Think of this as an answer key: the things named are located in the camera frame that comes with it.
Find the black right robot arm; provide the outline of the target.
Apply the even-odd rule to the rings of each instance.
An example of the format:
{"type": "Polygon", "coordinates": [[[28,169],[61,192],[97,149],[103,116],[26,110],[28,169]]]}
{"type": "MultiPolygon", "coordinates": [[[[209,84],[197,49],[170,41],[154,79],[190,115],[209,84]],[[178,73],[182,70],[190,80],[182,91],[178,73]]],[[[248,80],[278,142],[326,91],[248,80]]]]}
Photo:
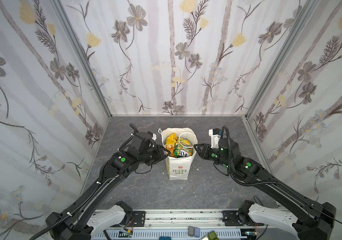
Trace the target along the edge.
{"type": "Polygon", "coordinates": [[[261,164],[243,157],[239,144],[229,134],[226,126],[210,129],[210,144],[195,144],[193,148],[200,158],[212,161],[215,167],[223,166],[223,175],[231,177],[243,187],[254,187],[273,198],[286,211],[263,208],[252,201],[245,201],[237,210],[237,220],[242,225],[251,222],[289,232],[300,240],[328,240],[331,238],[336,217],[336,208],[328,203],[319,203],[292,189],[261,164]]]}

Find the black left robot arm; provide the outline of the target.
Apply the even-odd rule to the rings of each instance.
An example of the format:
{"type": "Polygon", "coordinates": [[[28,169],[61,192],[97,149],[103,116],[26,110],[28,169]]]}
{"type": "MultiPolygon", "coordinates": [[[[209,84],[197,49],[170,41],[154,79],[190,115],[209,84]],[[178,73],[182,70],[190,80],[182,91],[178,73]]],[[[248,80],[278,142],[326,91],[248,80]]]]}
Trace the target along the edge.
{"type": "Polygon", "coordinates": [[[140,164],[153,166],[170,156],[171,152],[156,143],[156,134],[134,130],[109,160],[101,167],[93,184],[61,213],[46,218],[47,227],[33,235],[33,240],[49,233],[54,240],[90,240],[95,229],[88,221],[112,190],[122,183],[140,164]]]}

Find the green snack bag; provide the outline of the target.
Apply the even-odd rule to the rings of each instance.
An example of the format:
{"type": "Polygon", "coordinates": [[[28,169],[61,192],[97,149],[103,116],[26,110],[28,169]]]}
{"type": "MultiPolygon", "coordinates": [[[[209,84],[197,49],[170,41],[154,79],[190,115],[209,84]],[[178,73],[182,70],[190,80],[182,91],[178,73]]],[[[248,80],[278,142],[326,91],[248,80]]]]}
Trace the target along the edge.
{"type": "Polygon", "coordinates": [[[178,143],[180,146],[182,146],[182,147],[184,147],[184,148],[187,148],[187,149],[193,148],[193,145],[190,143],[189,140],[184,139],[184,138],[181,138],[181,137],[178,138],[177,143],[178,143]]]}

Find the white paper shopping bag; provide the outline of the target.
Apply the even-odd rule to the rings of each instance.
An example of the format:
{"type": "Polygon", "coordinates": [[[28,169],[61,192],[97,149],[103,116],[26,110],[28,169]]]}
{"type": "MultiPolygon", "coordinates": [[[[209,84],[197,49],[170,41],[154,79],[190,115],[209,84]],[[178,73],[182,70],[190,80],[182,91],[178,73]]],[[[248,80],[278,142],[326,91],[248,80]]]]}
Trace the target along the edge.
{"type": "MultiPolygon", "coordinates": [[[[164,147],[166,147],[165,144],[167,137],[170,136],[172,133],[175,133],[178,138],[181,137],[189,140],[193,146],[198,143],[195,133],[190,128],[167,128],[165,130],[159,129],[158,132],[162,137],[162,143],[164,147]]],[[[173,158],[169,156],[166,158],[166,167],[170,180],[188,179],[191,164],[196,156],[195,149],[191,149],[193,150],[193,154],[191,157],[173,158]]]]}

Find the yellow chip bag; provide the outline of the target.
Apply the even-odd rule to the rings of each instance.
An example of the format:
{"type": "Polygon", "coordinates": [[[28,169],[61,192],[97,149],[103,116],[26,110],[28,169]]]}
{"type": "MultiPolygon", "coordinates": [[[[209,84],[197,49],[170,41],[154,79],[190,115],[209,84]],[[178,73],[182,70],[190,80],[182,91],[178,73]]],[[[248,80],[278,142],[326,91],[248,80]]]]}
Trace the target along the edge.
{"type": "Polygon", "coordinates": [[[174,155],[174,150],[175,150],[175,145],[178,141],[178,137],[175,133],[172,133],[170,136],[167,137],[166,139],[166,149],[168,151],[170,151],[170,157],[173,157],[175,158],[175,155],[174,155]]]}

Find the green yellow snack pack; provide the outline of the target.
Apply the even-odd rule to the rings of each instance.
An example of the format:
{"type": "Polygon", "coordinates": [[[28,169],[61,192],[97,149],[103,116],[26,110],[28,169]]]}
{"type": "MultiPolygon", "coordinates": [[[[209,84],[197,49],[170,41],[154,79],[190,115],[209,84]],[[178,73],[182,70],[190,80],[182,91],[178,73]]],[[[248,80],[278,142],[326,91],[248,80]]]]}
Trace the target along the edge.
{"type": "Polygon", "coordinates": [[[173,154],[175,158],[188,158],[192,156],[193,150],[181,145],[176,145],[173,154]]]}

